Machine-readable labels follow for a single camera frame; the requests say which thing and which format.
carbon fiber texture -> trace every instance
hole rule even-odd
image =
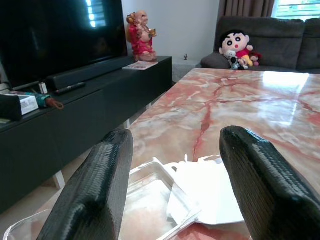
[[[229,126],[220,153],[254,240],[320,239],[319,195],[272,143]]]
[[[129,130],[91,150],[54,205],[38,240],[118,240],[133,157]]]

gray sofa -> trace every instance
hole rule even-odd
[[[214,51],[201,60],[203,68],[229,69],[219,53],[221,36],[230,30],[250,36],[253,51],[262,54],[252,71],[320,74],[320,18],[281,20],[271,17],[224,16],[216,29]]]

curtain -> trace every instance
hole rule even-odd
[[[218,18],[271,17],[274,4],[275,0],[220,0]]]

cabinet drawer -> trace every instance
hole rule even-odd
[[[43,115],[0,134],[0,213],[62,168]]]
[[[106,108],[97,91],[48,113],[58,152],[67,165],[107,134]]]

pink marble tabletop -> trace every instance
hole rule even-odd
[[[220,130],[248,128],[271,141],[320,193],[320,75],[196,68],[129,128],[132,168],[219,157]],[[248,239],[245,224],[194,224],[176,240]]]

